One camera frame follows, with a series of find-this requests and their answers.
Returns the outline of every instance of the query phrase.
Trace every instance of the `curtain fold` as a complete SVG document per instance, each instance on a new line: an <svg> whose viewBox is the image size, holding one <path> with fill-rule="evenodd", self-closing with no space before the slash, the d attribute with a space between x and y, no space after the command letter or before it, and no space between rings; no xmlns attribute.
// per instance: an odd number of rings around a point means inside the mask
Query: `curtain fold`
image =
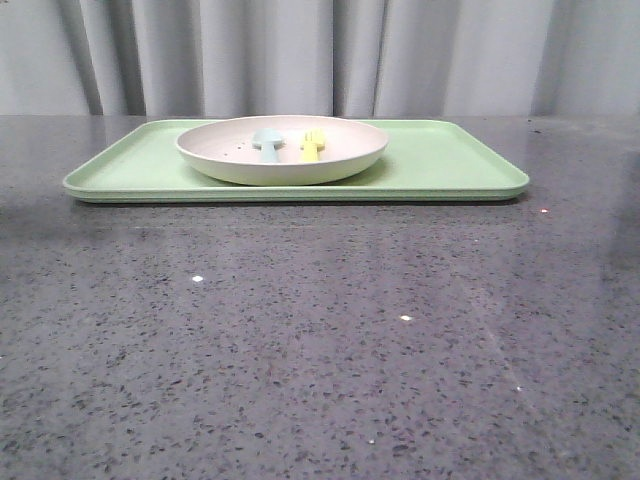
<svg viewBox="0 0 640 480"><path fill-rule="evenodd" d="M636 0L9 0L0 114L640 113Z"/></svg>

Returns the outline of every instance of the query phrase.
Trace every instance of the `light blue spoon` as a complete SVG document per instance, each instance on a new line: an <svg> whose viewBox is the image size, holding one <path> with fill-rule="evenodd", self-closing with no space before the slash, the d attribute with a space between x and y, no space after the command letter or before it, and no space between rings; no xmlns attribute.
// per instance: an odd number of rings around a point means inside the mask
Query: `light blue spoon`
<svg viewBox="0 0 640 480"><path fill-rule="evenodd" d="M261 128L253 135L254 148L261 150L260 158L264 163L278 163L276 148L282 146L284 139L273 128Z"/></svg>

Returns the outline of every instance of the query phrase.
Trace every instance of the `tray rim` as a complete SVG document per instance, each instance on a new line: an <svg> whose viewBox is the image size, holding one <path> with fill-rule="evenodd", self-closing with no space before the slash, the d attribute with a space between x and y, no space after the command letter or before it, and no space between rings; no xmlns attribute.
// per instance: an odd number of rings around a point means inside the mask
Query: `tray rim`
<svg viewBox="0 0 640 480"><path fill-rule="evenodd" d="M301 185L301 186L216 186L216 187L192 187L189 189L167 188L122 188L104 190L92 187L79 187L73 184L75 176L89 168L90 165L103 160L113 150L123 148L127 142L132 141L143 130L154 130L167 124L172 126L181 123L191 123L194 128L208 123L219 122L224 119L206 118L176 118L162 119L145 122L129 133L116 140L114 143L98 152L86 162L69 172L62 180L62 186L66 192L81 201L89 203L182 203L182 202L295 202L295 201L323 201L341 202L345 200L359 201L499 201L509 200L522 194L530 183L529 176L520 168L506 160L491 147L481 142L475 136L467 132L456 123L444 120L430 119L350 119L361 121L376 126L378 123L410 123L410 124L439 124L448 129L465 135L476 147L487 151L521 177L520 183L515 183L507 188L446 188L446 189L421 189L404 187L371 187L367 185ZM340 197L333 194L340 192Z"/></svg>

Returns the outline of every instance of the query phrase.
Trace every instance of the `plate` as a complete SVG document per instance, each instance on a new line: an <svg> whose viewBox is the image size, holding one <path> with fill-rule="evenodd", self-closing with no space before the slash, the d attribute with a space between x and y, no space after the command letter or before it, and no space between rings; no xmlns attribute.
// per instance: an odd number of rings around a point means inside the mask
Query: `plate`
<svg viewBox="0 0 640 480"><path fill-rule="evenodd" d="M273 128L284 138L278 163L263 163L252 145L257 130ZM303 162L304 132L320 128L325 146L317 162ZM223 120L193 128L176 139L188 164L200 173L242 185L314 185L355 175L373 165L388 134L355 120L312 115L272 115Z"/></svg>

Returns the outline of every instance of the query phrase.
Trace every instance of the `countertop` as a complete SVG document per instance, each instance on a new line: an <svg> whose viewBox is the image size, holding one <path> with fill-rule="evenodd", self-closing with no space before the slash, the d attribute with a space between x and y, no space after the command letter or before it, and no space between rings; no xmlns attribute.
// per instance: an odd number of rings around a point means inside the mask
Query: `countertop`
<svg viewBox="0 0 640 480"><path fill-rule="evenodd" d="M0 478L637 479L640 119L452 118L495 203L109 206L0 117Z"/></svg>

